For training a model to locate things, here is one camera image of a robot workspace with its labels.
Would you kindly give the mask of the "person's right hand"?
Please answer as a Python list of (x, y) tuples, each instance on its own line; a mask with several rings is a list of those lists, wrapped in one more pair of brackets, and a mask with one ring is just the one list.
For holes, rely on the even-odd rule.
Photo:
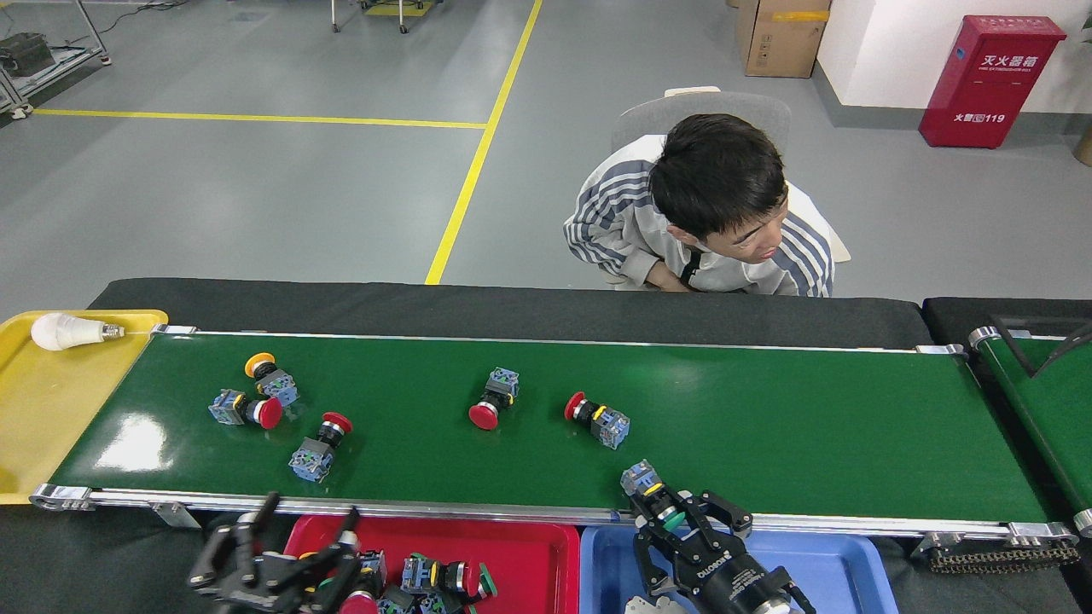
[(691, 291), (662, 260), (655, 261), (655, 264), (648, 270), (645, 284), (656, 287), (661, 292), (689, 293)]

